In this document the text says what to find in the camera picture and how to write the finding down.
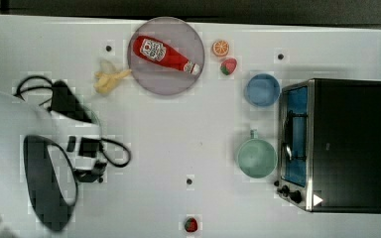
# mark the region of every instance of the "black cable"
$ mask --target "black cable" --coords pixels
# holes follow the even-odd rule
[[[42,75],[31,75],[31,76],[28,76],[26,78],[24,78],[17,86],[17,90],[14,94],[14,96],[16,97],[19,97],[21,99],[24,100],[23,96],[21,95],[22,93],[26,92],[26,91],[30,91],[30,90],[35,90],[35,89],[40,89],[40,88],[49,88],[49,87],[46,87],[46,86],[32,86],[32,87],[28,87],[28,88],[25,88],[24,90],[22,90],[21,88],[23,87],[23,85],[29,81],[29,80],[32,80],[32,79],[42,79],[44,80],[45,82],[47,82],[48,84],[50,84],[51,86],[53,85],[52,81],[50,79],[48,79],[47,77],[45,76],[42,76]]]
[[[46,101],[40,103],[39,106],[43,106],[45,103],[47,103],[47,102],[49,102],[49,101],[51,101],[51,100],[52,100],[52,98],[49,98],[48,100],[46,100]]]
[[[103,154],[103,156],[107,159],[107,161],[112,164],[114,167],[117,167],[117,168],[124,168],[126,167],[129,162],[131,162],[132,160],[132,153],[131,151],[125,146],[123,145],[122,143],[120,142],[117,142],[117,141],[113,141],[113,140],[110,140],[110,139],[107,139],[107,138],[101,138],[101,141],[104,141],[104,142],[107,142],[107,143],[111,143],[111,144],[114,144],[116,146],[119,146],[123,149],[124,152],[126,152],[127,154],[127,157],[128,157],[128,161],[126,161],[125,163],[123,164],[116,164],[114,163],[109,156],[107,156],[107,154],[105,153],[104,151],[104,147],[103,147],[103,144],[100,142],[100,148],[99,148],[99,151]]]

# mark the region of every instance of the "toaster oven door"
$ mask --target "toaster oven door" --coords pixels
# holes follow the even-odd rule
[[[283,118],[281,151],[281,179],[298,186],[306,186],[308,88],[285,92],[286,107]]]

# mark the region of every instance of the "bottle cap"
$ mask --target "bottle cap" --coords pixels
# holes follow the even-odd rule
[[[192,75],[197,75],[200,72],[200,66],[198,64],[195,64],[193,66],[193,69],[191,70]]]

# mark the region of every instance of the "strawberry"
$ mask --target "strawberry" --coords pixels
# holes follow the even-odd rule
[[[197,230],[197,222],[193,217],[189,218],[187,223],[185,223],[185,230],[187,232],[195,232]]]
[[[221,72],[225,75],[230,75],[237,67],[237,60],[234,58],[226,59],[221,63]]]

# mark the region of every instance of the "toaster oven window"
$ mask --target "toaster oven window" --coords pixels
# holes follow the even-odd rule
[[[283,179],[306,185],[306,137],[308,119],[308,88],[293,89],[287,95]]]

